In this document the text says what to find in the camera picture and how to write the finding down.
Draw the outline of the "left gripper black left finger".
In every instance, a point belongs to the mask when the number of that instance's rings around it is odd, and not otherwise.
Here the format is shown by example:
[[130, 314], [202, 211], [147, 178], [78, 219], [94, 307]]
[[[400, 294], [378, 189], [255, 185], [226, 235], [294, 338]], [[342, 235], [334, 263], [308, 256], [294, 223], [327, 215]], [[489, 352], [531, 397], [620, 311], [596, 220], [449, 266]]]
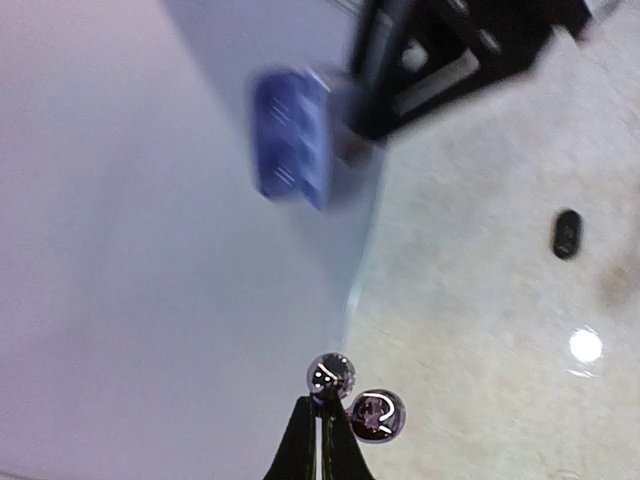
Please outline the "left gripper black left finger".
[[317, 404], [311, 396], [299, 397], [267, 480], [314, 480], [316, 478]]

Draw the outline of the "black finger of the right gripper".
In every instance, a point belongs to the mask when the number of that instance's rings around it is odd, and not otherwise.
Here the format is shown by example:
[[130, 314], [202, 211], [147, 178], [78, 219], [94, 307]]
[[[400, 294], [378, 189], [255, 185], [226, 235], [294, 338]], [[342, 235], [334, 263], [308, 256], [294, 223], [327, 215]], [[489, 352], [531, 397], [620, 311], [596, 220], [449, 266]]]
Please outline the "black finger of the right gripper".
[[556, 27], [579, 39], [594, 20], [584, 1], [421, 1], [412, 31], [427, 65], [389, 87], [389, 123], [438, 108], [529, 71]]
[[409, 38], [426, 24], [428, 1], [363, 1], [357, 17], [349, 74], [355, 87], [348, 125], [366, 140], [381, 140], [430, 114], [427, 100], [404, 114], [393, 108], [390, 87]]

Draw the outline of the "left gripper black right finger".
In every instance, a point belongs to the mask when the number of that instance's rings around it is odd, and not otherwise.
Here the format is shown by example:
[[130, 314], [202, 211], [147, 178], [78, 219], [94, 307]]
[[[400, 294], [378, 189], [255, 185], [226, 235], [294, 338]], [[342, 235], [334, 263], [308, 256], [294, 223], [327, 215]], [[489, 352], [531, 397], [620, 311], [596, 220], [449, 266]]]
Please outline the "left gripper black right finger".
[[373, 480], [340, 400], [321, 407], [321, 478]]

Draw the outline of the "purple silver earbud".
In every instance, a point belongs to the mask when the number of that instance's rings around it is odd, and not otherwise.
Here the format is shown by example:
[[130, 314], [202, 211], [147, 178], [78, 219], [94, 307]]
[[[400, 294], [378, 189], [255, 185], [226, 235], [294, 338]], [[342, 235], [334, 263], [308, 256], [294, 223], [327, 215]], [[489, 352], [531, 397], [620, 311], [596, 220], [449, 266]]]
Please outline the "purple silver earbud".
[[339, 352], [324, 353], [309, 365], [306, 383], [311, 399], [321, 407], [341, 403], [355, 437], [369, 444], [394, 440], [406, 425], [406, 407], [401, 398], [386, 389], [364, 390], [353, 397], [356, 369]]

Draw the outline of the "blue-grey oval charging case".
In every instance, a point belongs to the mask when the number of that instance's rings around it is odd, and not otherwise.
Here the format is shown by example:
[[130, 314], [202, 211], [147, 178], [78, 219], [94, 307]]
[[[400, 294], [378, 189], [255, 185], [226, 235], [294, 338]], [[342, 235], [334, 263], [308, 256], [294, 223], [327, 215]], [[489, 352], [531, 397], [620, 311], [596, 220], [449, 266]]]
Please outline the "blue-grey oval charging case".
[[366, 182], [371, 145], [349, 127], [359, 89], [335, 67], [271, 68], [251, 87], [256, 189], [299, 196], [319, 211], [351, 201]]

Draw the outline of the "black earbud charging case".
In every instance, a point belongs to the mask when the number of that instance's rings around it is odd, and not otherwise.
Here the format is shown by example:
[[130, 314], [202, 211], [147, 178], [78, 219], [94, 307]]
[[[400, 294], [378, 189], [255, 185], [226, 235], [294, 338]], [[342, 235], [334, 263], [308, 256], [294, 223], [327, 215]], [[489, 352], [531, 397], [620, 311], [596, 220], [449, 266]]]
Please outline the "black earbud charging case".
[[582, 216], [572, 209], [565, 209], [554, 219], [551, 250], [560, 260], [574, 258], [582, 243]]

